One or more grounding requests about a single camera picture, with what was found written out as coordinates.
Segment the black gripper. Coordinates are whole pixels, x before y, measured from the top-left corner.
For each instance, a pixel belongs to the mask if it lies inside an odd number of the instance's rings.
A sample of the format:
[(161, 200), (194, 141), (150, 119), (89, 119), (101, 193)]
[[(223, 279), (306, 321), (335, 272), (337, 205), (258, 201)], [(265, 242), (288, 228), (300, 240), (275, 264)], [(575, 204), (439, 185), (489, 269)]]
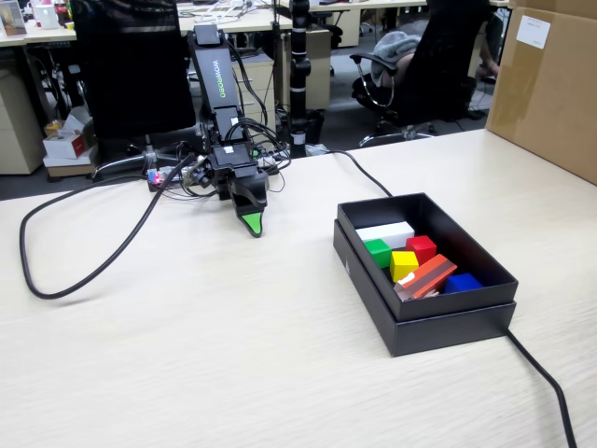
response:
[(269, 176), (257, 171), (248, 143), (211, 148), (212, 185), (220, 200), (233, 201), (236, 217), (255, 238), (262, 235), (262, 218), (267, 201)]

